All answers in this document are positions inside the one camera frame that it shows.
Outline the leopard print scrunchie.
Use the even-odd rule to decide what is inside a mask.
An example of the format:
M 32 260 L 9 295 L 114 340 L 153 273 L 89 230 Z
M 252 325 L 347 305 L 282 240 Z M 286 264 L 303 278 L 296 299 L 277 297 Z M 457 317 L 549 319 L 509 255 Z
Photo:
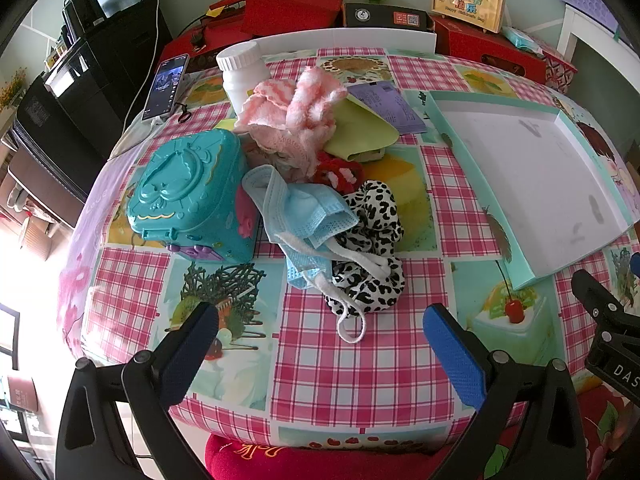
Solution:
M 358 223 L 338 234 L 329 250 L 341 259 L 332 263 L 332 282 L 354 302 L 345 308 L 326 300 L 336 315 L 359 316 L 389 309 L 405 288 L 402 265 L 395 255 L 404 237 L 392 190 L 377 180 L 367 180 L 344 201 Z

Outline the red white chenille scrunchie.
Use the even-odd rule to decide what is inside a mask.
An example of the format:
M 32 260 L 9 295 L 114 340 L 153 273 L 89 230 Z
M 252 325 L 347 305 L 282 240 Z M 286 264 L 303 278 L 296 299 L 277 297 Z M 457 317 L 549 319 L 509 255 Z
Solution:
M 312 182 L 327 185 L 341 195 L 357 191 L 363 180 L 359 162 L 334 157 L 324 151 L 318 154 L 318 165 L 311 177 Z

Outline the blue face mask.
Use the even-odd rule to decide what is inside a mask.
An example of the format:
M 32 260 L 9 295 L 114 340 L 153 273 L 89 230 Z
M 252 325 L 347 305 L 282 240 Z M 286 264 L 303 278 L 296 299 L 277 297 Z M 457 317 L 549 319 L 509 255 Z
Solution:
M 358 223 L 343 197 L 327 185 L 288 183 L 270 165 L 251 169 L 242 187 L 262 215 L 268 240 L 285 254 L 288 284 L 313 288 L 345 308 L 351 306 L 354 302 L 332 282 L 332 263 L 341 258 L 329 250 L 334 237 Z M 337 315 L 336 331 L 342 341 L 356 344 L 367 322 L 352 336 L 345 330 L 346 318 Z

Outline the purple snack packet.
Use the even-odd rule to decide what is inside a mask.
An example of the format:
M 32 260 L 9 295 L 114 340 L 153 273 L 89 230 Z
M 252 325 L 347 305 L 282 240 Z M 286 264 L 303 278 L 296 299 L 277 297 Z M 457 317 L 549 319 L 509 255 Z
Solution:
M 400 91 L 389 81 L 352 84 L 349 93 L 373 110 L 400 134 L 417 134 L 426 131 L 424 120 L 416 114 Z

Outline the green soft cloth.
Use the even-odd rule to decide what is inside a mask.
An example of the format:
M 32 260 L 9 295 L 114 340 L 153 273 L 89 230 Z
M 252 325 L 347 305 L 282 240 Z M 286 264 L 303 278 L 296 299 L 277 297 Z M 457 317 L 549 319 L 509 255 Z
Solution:
M 335 131 L 323 151 L 345 160 L 385 151 L 399 138 L 398 130 L 350 94 L 333 109 Z

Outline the pink lace scrunchie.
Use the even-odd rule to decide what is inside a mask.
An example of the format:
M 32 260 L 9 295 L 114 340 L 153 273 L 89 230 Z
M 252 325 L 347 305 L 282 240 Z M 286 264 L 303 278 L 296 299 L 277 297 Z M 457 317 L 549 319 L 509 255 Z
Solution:
M 250 168 L 273 166 L 286 182 L 306 182 L 317 169 L 317 152 L 305 148 L 291 133 L 270 132 L 258 139 L 243 133 L 240 140 Z

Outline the pink white fluffy cloth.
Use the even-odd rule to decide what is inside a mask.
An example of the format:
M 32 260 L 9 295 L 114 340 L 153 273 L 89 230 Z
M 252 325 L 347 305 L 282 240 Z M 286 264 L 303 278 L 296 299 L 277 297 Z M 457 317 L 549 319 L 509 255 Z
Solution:
M 258 84 L 236 116 L 234 131 L 254 139 L 291 133 L 305 148 L 322 151 L 335 131 L 334 106 L 346 99 L 344 84 L 318 66 L 307 66 L 297 80 L 267 79 Z

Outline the teal shallow box tray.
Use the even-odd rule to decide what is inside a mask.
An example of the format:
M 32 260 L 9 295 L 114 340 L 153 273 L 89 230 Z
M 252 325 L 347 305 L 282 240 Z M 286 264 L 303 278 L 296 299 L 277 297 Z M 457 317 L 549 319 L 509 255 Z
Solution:
M 637 195 L 562 110 L 431 91 L 426 111 L 495 228 L 514 287 L 563 270 L 638 222 Z

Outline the red chair cushion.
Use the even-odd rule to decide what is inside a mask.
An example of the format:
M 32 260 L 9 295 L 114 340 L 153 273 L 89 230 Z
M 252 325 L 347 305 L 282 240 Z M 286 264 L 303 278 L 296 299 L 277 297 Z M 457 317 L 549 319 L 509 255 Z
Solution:
M 215 479 L 427 479 L 449 451 L 448 446 L 434 454 L 311 450 L 210 436 L 205 448 L 205 467 Z

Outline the white shelf desk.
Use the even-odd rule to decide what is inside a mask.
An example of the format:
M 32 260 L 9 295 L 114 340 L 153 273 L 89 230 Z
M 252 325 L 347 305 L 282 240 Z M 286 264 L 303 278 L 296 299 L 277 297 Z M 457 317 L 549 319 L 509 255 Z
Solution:
M 567 4 L 556 46 L 556 50 L 567 62 L 573 59 L 577 41 L 596 51 L 626 79 L 628 84 L 637 92 L 640 91 L 638 54 L 622 40 L 615 39 L 614 34 L 599 22 Z

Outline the blue wet wipes pack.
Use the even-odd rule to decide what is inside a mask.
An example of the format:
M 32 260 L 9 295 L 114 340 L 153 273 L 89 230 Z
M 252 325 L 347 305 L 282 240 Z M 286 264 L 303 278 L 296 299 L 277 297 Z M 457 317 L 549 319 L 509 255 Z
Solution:
M 510 27 L 503 26 L 501 29 L 501 33 L 503 34 L 506 40 L 509 40 L 511 44 L 514 45 L 518 50 L 528 52 L 532 55 L 538 56 L 538 58 L 542 58 L 544 56 L 544 50 L 538 42 L 528 36 L 526 32 L 522 32 L 521 30 Z

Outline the checkered picture tablecloth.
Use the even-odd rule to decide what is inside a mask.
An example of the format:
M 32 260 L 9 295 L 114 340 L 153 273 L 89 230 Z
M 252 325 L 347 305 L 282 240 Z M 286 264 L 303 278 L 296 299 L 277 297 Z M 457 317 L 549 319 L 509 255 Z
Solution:
M 559 92 L 441 54 L 320 48 L 269 65 L 283 110 L 388 84 L 420 116 L 383 136 L 338 118 L 283 146 L 231 107 L 146 127 L 109 160 L 74 232 L 58 322 L 76 356 L 129 360 L 198 301 L 218 334 L 174 408 L 250 444 L 442 443 L 470 421 L 424 336 L 434 302 L 492 350 L 564 361 L 578 388 L 594 325 L 577 270 L 639 310 L 639 192 L 593 116 Z

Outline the black flat box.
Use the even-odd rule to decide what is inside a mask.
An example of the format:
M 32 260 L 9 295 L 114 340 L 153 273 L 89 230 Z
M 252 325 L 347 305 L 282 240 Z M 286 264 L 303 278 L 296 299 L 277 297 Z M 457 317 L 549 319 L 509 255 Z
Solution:
M 420 30 L 430 32 L 434 22 L 425 12 L 401 6 L 383 6 L 378 3 L 344 3 L 345 27 L 374 27 Z

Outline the white pill bottle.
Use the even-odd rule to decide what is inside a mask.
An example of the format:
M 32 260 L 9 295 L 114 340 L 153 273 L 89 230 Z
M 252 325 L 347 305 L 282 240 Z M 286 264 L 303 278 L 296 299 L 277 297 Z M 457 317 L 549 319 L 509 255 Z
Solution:
M 235 115 L 239 115 L 255 87 L 271 78 L 262 50 L 255 40 L 240 42 L 220 51 L 216 62 L 221 71 L 224 92 Z

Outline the white foam board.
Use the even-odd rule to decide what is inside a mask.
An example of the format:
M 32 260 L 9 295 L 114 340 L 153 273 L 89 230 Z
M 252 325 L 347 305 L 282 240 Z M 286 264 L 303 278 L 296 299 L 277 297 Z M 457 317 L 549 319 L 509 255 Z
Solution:
M 383 48 L 434 53 L 437 35 L 384 27 L 337 27 L 301 30 L 256 38 L 262 54 L 320 48 Z

